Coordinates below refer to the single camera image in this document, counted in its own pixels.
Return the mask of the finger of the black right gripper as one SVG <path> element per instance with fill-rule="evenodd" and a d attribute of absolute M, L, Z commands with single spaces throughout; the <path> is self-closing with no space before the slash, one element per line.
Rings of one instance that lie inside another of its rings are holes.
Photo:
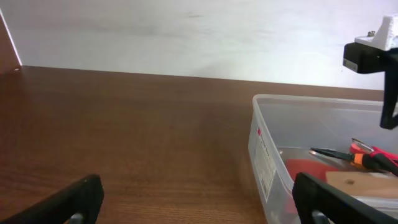
<path fill-rule="evenodd" d="M 397 70 L 386 70 L 384 79 L 384 102 L 380 127 L 392 130 L 397 127 Z"/>

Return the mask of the red wooden-handled scraper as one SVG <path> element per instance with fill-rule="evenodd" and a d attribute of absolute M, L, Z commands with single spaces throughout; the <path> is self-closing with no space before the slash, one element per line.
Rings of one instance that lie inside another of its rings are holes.
<path fill-rule="evenodd" d="M 352 196 L 397 198 L 397 177 L 392 174 L 342 171 L 308 159 L 287 159 L 285 166 L 292 180 L 305 172 Z"/>

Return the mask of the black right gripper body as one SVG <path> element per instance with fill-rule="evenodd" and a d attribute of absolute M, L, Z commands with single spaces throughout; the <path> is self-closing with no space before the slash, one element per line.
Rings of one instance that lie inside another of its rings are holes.
<path fill-rule="evenodd" d="M 397 73 L 397 49 L 384 51 L 356 42 L 346 44 L 343 66 L 359 74 Z"/>

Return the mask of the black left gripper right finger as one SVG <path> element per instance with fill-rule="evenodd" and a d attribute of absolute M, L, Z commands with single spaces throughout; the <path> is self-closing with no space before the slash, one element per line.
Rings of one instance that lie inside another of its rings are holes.
<path fill-rule="evenodd" d="M 301 223 L 397 224 L 397 219 L 360 202 L 354 197 L 300 172 L 292 196 Z"/>

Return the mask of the red handled pliers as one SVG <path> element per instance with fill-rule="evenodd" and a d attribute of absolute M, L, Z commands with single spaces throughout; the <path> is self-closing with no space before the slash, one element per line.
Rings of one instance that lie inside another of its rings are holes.
<path fill-rule="evenodd" d="M 364 142 L 352 138 L 352 143 L 350 146 L 350 152 L 353 154 L 369 154 L 370 156 L 375 156 L 376 154 L 383 154 L 389 160 L 391 160 L 397 166 L 397 154 L 393 154 L 387 151 L 383 151 L 382 149 L 376 146 L 368 146 Z"/>

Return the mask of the orange black pliers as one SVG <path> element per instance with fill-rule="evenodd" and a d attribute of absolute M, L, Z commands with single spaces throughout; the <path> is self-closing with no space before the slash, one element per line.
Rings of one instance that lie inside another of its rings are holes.
<path fill-rule="evenodd" d="M 362 154 L 354 153 L 348 154 L 343 152 L 338 152 L 330 149 L 320 149 L 312 147 L 310 152 L 321 154 L 328 157 L 333 157 L 336 159 L 341 159 L 343 161 L 350 162 L 353 166 L 361 166 L 368 170 L 383 170 L 390 172 L 397 176 L 397 164 L 386 157 L 384 154 Z"/>

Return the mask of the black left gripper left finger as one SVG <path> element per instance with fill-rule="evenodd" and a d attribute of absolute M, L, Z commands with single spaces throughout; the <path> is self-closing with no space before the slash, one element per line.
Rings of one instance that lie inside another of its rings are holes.
<path fill-rule="evenodd" d="M 95 223 L 104 199 L 98 174 L 90 174 L 1 223 L 65 223 L 78 215 L 80 223 Z"/>

